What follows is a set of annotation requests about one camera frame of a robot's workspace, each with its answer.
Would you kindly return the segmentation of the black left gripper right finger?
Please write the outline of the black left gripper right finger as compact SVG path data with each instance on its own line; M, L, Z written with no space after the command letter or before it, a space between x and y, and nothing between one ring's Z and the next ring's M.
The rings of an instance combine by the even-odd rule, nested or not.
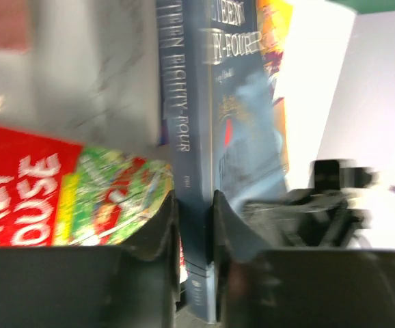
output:
M395 251L266 249L214 195L227 260L222 327L395 327Z

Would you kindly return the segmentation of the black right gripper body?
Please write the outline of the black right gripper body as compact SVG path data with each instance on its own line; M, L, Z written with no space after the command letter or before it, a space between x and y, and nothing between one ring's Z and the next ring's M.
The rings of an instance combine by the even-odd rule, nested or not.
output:
M351 194L344 190L370 187L375 173L341 159L317 160L311 178L310 188L279 200L246 202L241 217L272 247L346 247L365 215L350 207Z

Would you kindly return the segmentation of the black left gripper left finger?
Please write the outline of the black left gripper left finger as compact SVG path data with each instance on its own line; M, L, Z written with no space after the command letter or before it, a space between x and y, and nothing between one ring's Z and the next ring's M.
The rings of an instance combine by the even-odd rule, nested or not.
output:
M176 198L119 245L0 248L0 327L172 327Z

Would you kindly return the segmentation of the red treehouse book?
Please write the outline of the red treehouse book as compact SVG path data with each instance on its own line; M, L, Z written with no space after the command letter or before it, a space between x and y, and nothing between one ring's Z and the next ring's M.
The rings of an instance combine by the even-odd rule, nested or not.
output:
M0 127L0 247L121 243L172 187L164 161Z

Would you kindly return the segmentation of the dark blue 1984 book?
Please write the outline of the dark blue 1984 book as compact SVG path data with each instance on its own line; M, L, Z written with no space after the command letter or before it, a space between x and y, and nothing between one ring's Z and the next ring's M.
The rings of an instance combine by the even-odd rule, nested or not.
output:
M189 309L217 319L213 195L234 212L286 191L255 1L158 1L159 53Z

